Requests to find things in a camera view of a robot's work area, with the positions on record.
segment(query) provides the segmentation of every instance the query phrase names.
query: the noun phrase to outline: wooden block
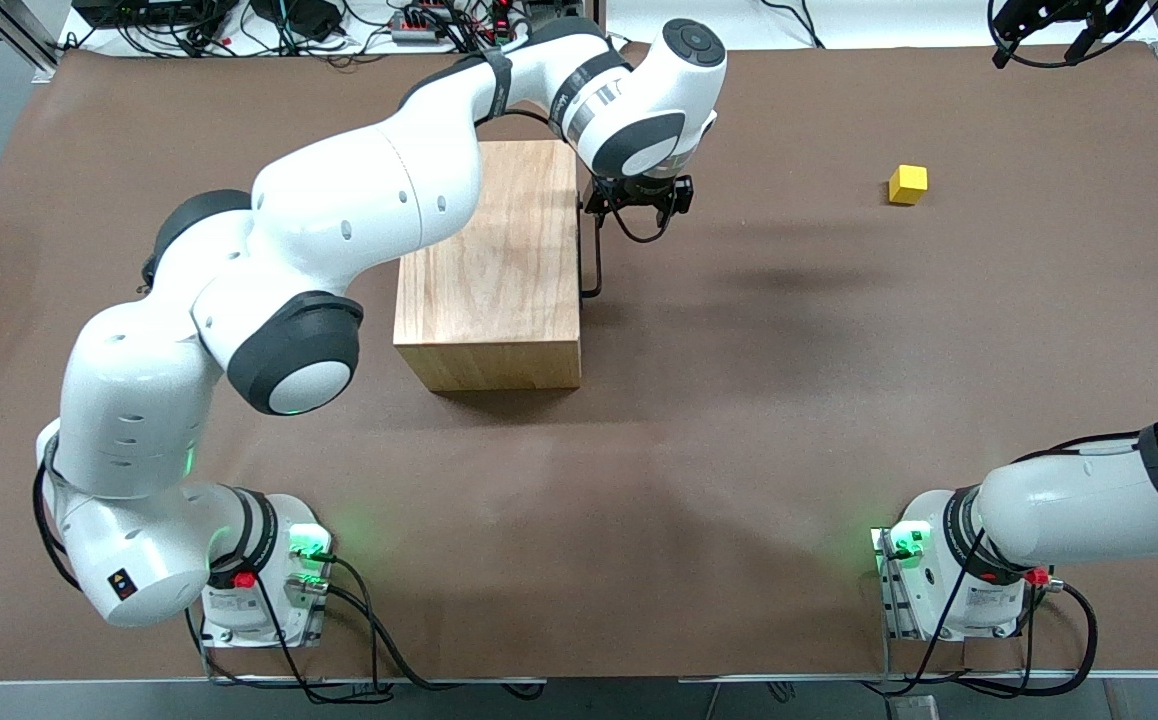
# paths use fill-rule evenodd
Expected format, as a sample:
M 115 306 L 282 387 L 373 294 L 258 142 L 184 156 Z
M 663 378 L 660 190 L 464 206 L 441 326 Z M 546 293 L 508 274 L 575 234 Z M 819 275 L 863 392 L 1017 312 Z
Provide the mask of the wooden block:
M 891 201 L 896 205 L 916 205 L 928 188 L 926 168 L 899 166 L 891 176 Z
M 401 258 L 393 345 L 431 391 L 579 387 L 576 160 L 482 144 L 477 214 Z

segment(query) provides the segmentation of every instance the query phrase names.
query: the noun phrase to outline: yellow block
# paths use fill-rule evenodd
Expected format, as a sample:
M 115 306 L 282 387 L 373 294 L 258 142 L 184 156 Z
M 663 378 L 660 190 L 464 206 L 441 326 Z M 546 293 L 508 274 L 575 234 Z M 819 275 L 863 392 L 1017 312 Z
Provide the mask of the yellow block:
M 891 176 L 891 203 L 916 205 L 928 190 L 926 168 L 899 166 Z

